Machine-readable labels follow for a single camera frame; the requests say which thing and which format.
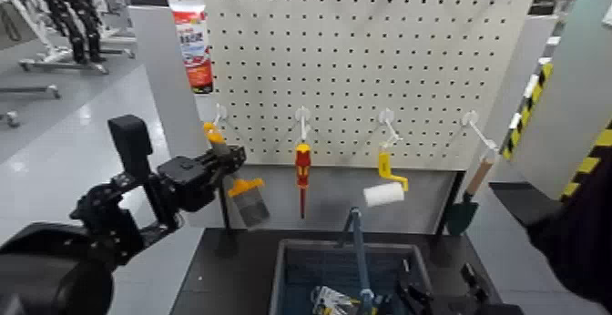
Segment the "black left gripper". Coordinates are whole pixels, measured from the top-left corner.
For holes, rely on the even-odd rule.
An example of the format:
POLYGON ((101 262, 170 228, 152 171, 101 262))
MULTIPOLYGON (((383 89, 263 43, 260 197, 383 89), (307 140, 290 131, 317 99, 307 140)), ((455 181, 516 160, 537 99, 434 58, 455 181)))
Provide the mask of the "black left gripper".
POLYGON ((177 156, 158 166, 162 195, 173 207, 198 212, 215 198, 220 181, 234 178, 246 160, 244 147, 227 144, 211 146, 213 156, 177 156))

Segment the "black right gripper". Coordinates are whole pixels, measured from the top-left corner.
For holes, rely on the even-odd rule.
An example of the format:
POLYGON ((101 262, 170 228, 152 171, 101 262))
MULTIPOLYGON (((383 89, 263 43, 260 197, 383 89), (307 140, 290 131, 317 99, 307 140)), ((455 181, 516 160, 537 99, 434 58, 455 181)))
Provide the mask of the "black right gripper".
POLYGON ((431 293, 417 281, 407 259, 402 259, 397 273, 396 294, 409 314, 430 315, 523 315, 522 309, 514 304, 486 303, 489 291, 485 280, 474 267, 465 262, 461 276, 468 286, 468 294, 474 298, 444 297, 432 301, 431 293))

